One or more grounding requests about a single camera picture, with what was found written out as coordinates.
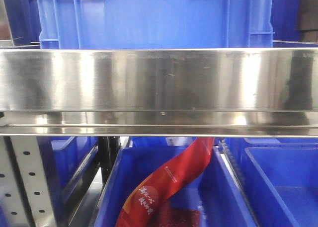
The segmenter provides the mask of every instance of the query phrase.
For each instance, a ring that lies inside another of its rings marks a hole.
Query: blue plastic crate
[[[138,184],[184,149],[152,147],[120,150],[94,227],[114,227],[125,200]],[[199,210],[200,227],[255,227],[217,149],[214,149],[206,170],[173,195],[170,201],[175,208]]]
[[[242,171],[246,170],[246,152],[248,147],[295,147],[318,148],[318,139],[314,138],[225,138],[231,157]]]
[[[146,147],[162,147],[162,146],[188,146],[195,137],[159,137],[159,136],[144,136],[131,137],[133,147],[146,148]]]
[[[55,156],[61,187],[65,187],[78,167],[76,137],[52,137],[52,148]]]
[[[318,149],[247,148],[245,192],[262,227],[318,224]]]
[[[80,164],[89,151],[96,145],[97,137],[77,137],[78,164]]]
[[[272,0],[38,0],[42,48],[271,47]]]
[[[299,41],[300,32],[296,30],[300,0],[273,0],[271,22],[274,40]]]
[[[96,145],[97,137],[52,137],[51,143],[61,187],[65,187],[84,157]]]
[[[0,227],[9,227],[1,206],[0,206]]]

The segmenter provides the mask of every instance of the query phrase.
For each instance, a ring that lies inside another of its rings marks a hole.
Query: shelving unit
[[[85,192],[101,166],[107,180],[114,136],[318,137],[317,61],[317,48],[1,50],[0,181],[12,219],[67,226],[79,179]],[[61,190],[43,147],[70,135],[99,136],[102,155],[93,149]]]

